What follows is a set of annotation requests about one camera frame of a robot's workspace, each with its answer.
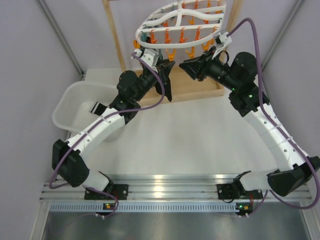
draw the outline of gray wall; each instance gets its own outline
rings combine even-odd
[[[264,71],[276,114],[310,156],[320,156],[319,9],[305,1]],[[313,180],[310,187],[314,194]]]
[[[36,1],[0,1],[0,33],[0,239],[24,240],[64,136],[51,114],[79,76]]]

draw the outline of orange clothespin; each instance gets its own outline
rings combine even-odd
[[[187,18],[187,20],[190,25],[195,25],[195,17],[194,16],[191,18],[191,20],[189,20],[188,18]]]
[[[161,23],[162,26],[164,26],[165,28],[168,27],[168,20],[166,20],[165,22]]]
[[[209,50],[209,47],[210,47],[210,41],[208,41],[208,42],[206,43],[206,45],[201,44],[201,46],[202,46],[203,51],[208,51],[208,50]]]
[[[183,27],[181,29],[181,33],[180,33],[180,40],[179,40],[179,43],[180,44],[183,44],[184,42],[186,42],[188,40],[188,38],[184,38],[184,33],[185,33],[185,28]]]
[[[217,31],[217,29],[218,29],[218,27],[215,26],[215,27],[213,28],[213,32],[212,32],[212,33],[214,33],[215,31]],[[215,39],[214,39],[214,38],[212,38],[212,39],[210,40],[210,44],[211,44],[211,45],[215,44]]]
[[[206,4],[206,7],[207,8],[210,8],[211,7],[211,0],[208,0],[208,3]],[[209,21],[208,20],[203,20],[205,24],[208,24]]]
[[[155,38],[155,34],[154,34],[154,30],[151,30],[151,32],[150,32],[150,41],[151,41],[151,43],[152,44],[156,44],[157,43],[157,40],[156,40],[156,38]]]
[[[170,53],[168,52],[168,49],[166,49],[165,51],[166,51],[166,54],[168,55],[169,61],[175,60],[175,56],[176,56],[177,49],[173,49],[173,53],[172,53],[172,54],[170,54]]]
[[[133,40],[133,46],[135,49],[139,49],[140,48],[140,44],[137,42],[137,40]]]
[[[164,42],[166,43],[166,44],[169,44],[169,43],[171,43],[171,40],[172,40],[172,38],[169,38],[169,29],[166,29],[165,30],[165,36],[164,36]]]
[[[196,51],[195,46],[191,48],[191,52],[188,52],[188,50],[185,50],[186,54],[188,54],[189,58],[191,59],[195,57],[195,51]]]
[[[222,5],[222,0],[218,1],[218,6]],[[216,11],[216,14],[222,14],[222,10],[221,11]]]
[[[195,41],[197,41],[197,40],[199,40],[199,39],[202,39],[202,37],[199,37],[199,35],[200,35],[200,26],[196,29],[196,34],[195,34],[195,38],[194,38],[194,40]]]
[[[186,2],[185,2],[185,1],[182,3],[182,8],[183,8],[183,9],[186,8]]]

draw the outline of white cable tray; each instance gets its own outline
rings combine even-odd
[[[103,202],[53,202],[51,212],[112,212]],[[120,202],[117,213],[234,213],[236,203],[224,202]]]

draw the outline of white wall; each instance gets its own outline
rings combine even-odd
[[[137,28],[154,10],[173,1],[118,0],[110,2],[122,46],[122,54],[128,68],[139,66],[137,61],[130,60]],[[102,0],[46,0],[46,2],[82,68],[118,68],[120,66]],[[226,16],[228,17],[233,1],[226,0],[226,3]],[[293,0],[244,0],[239,21],[246,17],[253,18],[259,34],[262,58],[266,55],[267,49],[272,44],[293,3]],[[229,49],[231,59],[239,51],[254,52],[249,25],[236,32],[232,40],[236,44]],[[200,53],[202,53],[201,47],[197,49],[196,55]],[[176,60],[179,62],[187,58],[187,54],[182,50]]]
[[[310,156],[320,156],[319,9],[320,1],[305,1],[264,71],[276,114]]]
[[[51,114],[79,76],[36,1],[1,1],[0,33],[0,239],[24,240],[64,136]]]

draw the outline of purple cable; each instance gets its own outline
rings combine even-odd
[[[266,198],[267,198],[267,195],[268,195],[268,190],[265,191],[265,194],[261,200],[261,202],[255,207],[255,209],[249,214],[249,216],[252,216],[254,213],[257,212],[257,210],[262,206],[262,204],[265,202]]]
[[[142,65],[144,65],[156,78],[156,80],[159,82],[160,86],[161,86],[161,98],[160,100],[151,105],[151,106],[145,106],[142,108],[136,108],[136,109],[126,109],[126,110],[121,110],[121,111],[116,111],[116,112],[112,112],[110,114],[108,114],[107,116],[104,117],[104,119],[106,120],[107,118],[110,118],[111,116],[117,115],[117,114],[121,114],[121,113],[129,113],[129,112],[139,112],[139,111],[144,111],[144,110],[148,110],[148,109],[152,109],[156,106],[158,106],[163,99],[165,98],[165,87],[163,82],[161,81],[161,78],[159,77],[159,75],[149,66],[147,65],[143,60],[141,60],[139,57],[136,56],[136,53],[132,53],[131,54],[132,57],[134,57],[135,59],[137,59],[140,63],[142,63]],[[88,131],[87,133],[89,134],[93,129],[95,129],[100,123],[102,123],[104,120],[100,119],[95,125],[93,125]],[[58,163],[58,165],[56,166],[51,178],[50,178],[50,182],[49,182],[49,188],[50,189],[57,189],[60,188],[62,186],[66,186],[68,185],[68,183],[63,183],[60,184],[58,186],[52,186],[53,182],[55,181],[57,175],[58,175],[58,170],[61,167],[61,165],[64,163],[64,161],[66,160],[67,156],[71,153],[71,151],[87,136],[87,134],[83,134],[78,141],[76,141],[71,147],[70,149],[65,153],[65,155],[61,158],[60,162]]]
[[[92,188],[92,187],[87,187],[86,189],[91,190],[91,191],[94,191],[94,192],[99,193],[99,194],[106,195],[107,197],[110,197],[110,198],[112,198],[112,199],[115,201],[115,207],[114,207],[113,211],[112,211],[110,214],[105,215],[104,218],[109,218],[109,217],[111,217],[112,215],[115,214],[115,212],[117,211],[117,209],[118,209],[118,207],[119,207],[119,201],[118,201],[118,199],[117,199],[116,197],[112,196],[112,195],[109,194],[109,193],[106,193],[106,192],[103,192],[103,191],[98,191],[98,190],[96,190],[96,189],[94,189],[94,188]],[[96,215],[96,214],[95,214],[95,213],[92,213],[92,212],[84,213],[84,214],[82,214],[82,215],[80,215],[80,216],[77,216],[75,219],[73,219],[73,220],[70,221],[69,223],[67,223],[67,224],[66,224],[62,229],[60,229],[59,231],[55,231],[55,232],[52,230],[52,223],[49,222],[50,232],[51,232],[52,235],[58,236],[58,235],[60,235],[64,230],[66,230],[67,227],[69,227],[71,224],[75,223],[76,221],[78,221],[78,220],[81,219],[82,217],[95,216],[95,215]]]
[[[156,78],[156,80],[158,81],[158,83],[160,84],[160,87],[161,87],[161,98],[160,100],[151,105],[151,106],[145,106],[145,107],[142,107],[142,108],[136,108],[136,109],[126,109],[126,110],[121,110],[121,111],[116,111],[116,112],[113,112],[113,113],[110,113],[108,114],[107,116],[104,117],[104,119],[108,119],[110,118],[111,116],[114,116],[116,114],[121,114],[121,113],[129,113],[129,112],[139,112],[139,111],[144,111],[144,110],[148,110],[148,109],[152,109],[156,106],[158,106],[165,98],[165,87],[164,87],[164,84],[161,80],[161,78],[159,77],[159,75],[149,66],[147,65],[143,60],[141,60],[139,57],[136,56],[136,53],[133,52],[132,54],[132,57],[134,57],[135,59],[137,59],[140,63],[142,63],[142,65],[144,65]],[[93,125],[88,131],[87,133],[89,134],[93,129],[95,129],[100,123],[102,123],[104,120],[101,119],[99,120],[95,125]],[[70,149],[63,155],[63,157],[61,158],[60,162],[58,163],[58,165],[56,166],[51,178],[50,178],[50,182],[49,182],[49,188],[50,189],[57,189],[57,188],[60,188],[60,187],[63,187],[63,186],[66,186],[66,185],[69,185],[68,183],[63,183],[63,184],[60,184],[60,185],[57,185],[57,186],[52,186],[53,182],[55,181],[57,175],[58,175],[58,170],[59,168],[61,167],[61,165],[64,163],[64,161],[66,160],[67,156],[71,153],[71,151],[86,137],[87,134],[83,134],[78,141],[76,141],[71,147]],[[86,189],[89,189],[91,191],[94,191],[96,193],[99,193],[99,194],[103,194],[103,195],[106,195],[112,199],[115,200],[115,208],[114,210],[109,214],[107,215],[106,217],[109,218],[110,216],[114,215],[115,212],[117,211],[118,207],[119,207],[119,201],[116,197],[114,197],[113,195],[109,194],[109,193],[106,193],[106,192],[103,192],[103,191],[99,191],[99,190],[96,190],[92,187],[87,187]],[[68,226],[70,226],[71,224],[73,224],[74,222],[76,222],[78,219],[82,218],[82,217],[85,217],[85,216],[91,216],[91,215],[95,215],[95,213],[85,213],[85,214],[82,214],[78,217],[76,217],[74,220],[72,220],[71,222],[69,222],[66,226],[64,226],[61,230],[58,231],[58,233],[55,233],[55,235],[59,235],[61,234]]]
[[[243,23],[245,22],[249,22],[252,28],[252,33],[253,33],[253,40],[254,40],[254,49],[255,49],[255,57],[256,57],[256,68],[257,68],[257,75],[258,75],[258,92],[259,92],[259,105],[261,108],[261,111],[263,112],[263,114],[265,115],[265,117],[275,126],[277,127],[277,123],[268,115],[268,113],[266,112],[265,108],[264,108],[264,103],[263,103],[263,91],[262,91],[262,85],[263,85],[263,76],[262,76],[262,67],[261,67],[261,58],[260,58],[260,50],[259,50],[259,43],[258,43],[258,35],[257,35],[257,29],[255,26],[254,21],[247,17],[245,19],[243,19],[231,32],[229,32],[227,34],[227,37],[231,36]],[[282,128],[277,127],[278,131],[285,137],[285,139],[289,139],[289,136],[285,133],[284,130],[282,130]],[[301,151],[301,149],[297,146],[297,144],[295,144],[291,139],[288,140],[288,142],[293,146],[293,148],[303,157],[304,161],[306,162],[306,164],[308,165],[308,167],[310,168],[314,181],[315,181],[315,186],[316,186],[316,196],[314,201],[309,205],[309,206],[296,206],[296,205],[292,205],[290,203],[287,203],[285,201],[283,201],[279,196],[277,196],[272,190],[270,191],[272,193],[272,195],[279,200],[281,203],[295,208],[295,209],[300,209],[300,210],[307,210],[307,209],[311,209],[313,208],[319,201],[320,199],[320,183],[319,183],[319,179],[317,176],[317,173],[314,169],[314,167],[312,166],[311,162],[309,161],[309,159],[305,156],[305,154]]]

